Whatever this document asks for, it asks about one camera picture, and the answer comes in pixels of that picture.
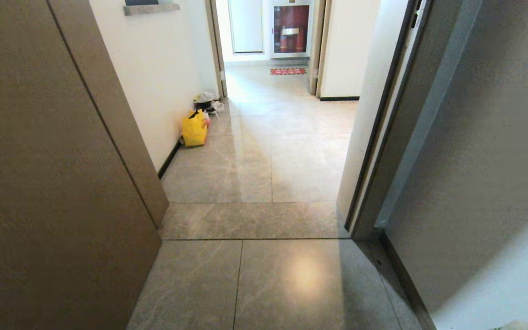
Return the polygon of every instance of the wall shelf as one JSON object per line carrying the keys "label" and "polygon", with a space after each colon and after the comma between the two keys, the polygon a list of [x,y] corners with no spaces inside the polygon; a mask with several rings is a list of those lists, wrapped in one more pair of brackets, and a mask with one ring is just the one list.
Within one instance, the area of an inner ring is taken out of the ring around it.
{"label": "wall shelf", "polygon": [[123,12],[126,16],[142,15],[145,13],[155,12],[172,12],[179,11],[181,7],[178,4],[157,4],[142,6],[123,6]]}

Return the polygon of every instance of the yellow plastic bag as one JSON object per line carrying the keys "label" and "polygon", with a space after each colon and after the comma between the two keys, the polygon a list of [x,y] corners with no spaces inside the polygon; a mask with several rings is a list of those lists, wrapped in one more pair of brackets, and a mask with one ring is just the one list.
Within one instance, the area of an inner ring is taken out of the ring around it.
{"label": "yellow plastic bag", "polygon": [[207,138],[207,122],[203,111],[190,111],[189,116],[182,119],[182,139],[185,146],[202,146]]}

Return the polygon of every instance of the gray door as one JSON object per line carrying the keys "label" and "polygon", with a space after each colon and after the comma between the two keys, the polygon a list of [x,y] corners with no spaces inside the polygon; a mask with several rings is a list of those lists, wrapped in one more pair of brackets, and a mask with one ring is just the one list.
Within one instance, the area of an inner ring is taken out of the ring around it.
{"label": "gray door", "polygon": [[123,329],[160,240],[44,0],[0,0],[0,329]]}

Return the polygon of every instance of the tile floor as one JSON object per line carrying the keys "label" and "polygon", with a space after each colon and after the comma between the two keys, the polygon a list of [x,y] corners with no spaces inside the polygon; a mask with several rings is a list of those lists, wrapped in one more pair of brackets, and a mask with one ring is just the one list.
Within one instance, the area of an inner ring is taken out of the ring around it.
{"label": "tile floor", "polygon": [[264,66],[227,79],[207,144],[163,177],[163,245],[128,329],[419,330],[384,251],[335,214],[356,102]]}

